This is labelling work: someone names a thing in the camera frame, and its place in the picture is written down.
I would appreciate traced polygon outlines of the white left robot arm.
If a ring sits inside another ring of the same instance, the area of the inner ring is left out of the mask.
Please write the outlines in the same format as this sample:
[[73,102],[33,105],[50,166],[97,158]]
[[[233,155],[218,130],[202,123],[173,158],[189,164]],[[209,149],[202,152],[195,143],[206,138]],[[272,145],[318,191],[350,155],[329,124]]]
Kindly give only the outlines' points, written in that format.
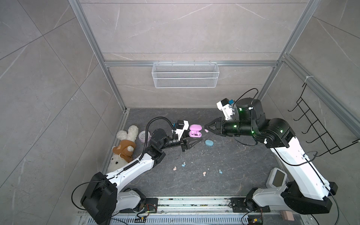
[[185,151],[200,141],[202,138],[167,136],[163,129],[156,129],[143,156],[118,170],[107,174],[98,172],[92,177],[80,200],[81,205],[97,224],[109,220],[116,211],[139,208],[146,199],[145,195],[138,189],[124,192],[123,188],[159,164],[166,155],[165,148],[181,146]]

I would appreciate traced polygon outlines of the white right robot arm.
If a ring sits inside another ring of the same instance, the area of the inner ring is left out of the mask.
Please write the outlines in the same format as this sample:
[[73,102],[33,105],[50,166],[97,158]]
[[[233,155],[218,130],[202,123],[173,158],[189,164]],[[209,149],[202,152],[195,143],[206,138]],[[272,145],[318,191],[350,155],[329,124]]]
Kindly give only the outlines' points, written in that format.
[[275,153],[294,179],[280,187],[251,189],[244,201],[250,212],[266,206],[290,208],[303,215],[330,212],[329,196],[336,194],[337,184],[319,173],[285,120],[267,119],[261,101],[250,97],[238,102],[224,98],[217,108],[224,115],[206,124],[207,130],[223,137],[252,137]]

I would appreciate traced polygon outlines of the pink earbud charging case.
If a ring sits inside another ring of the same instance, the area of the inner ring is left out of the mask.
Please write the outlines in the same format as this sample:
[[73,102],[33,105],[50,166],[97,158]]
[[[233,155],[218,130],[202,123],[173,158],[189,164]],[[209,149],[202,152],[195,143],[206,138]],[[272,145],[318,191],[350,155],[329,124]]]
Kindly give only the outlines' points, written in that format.
[[198,124],[192,124],[189,127],[189,136],[192,138],[201,138],[202,137],[202,126]]

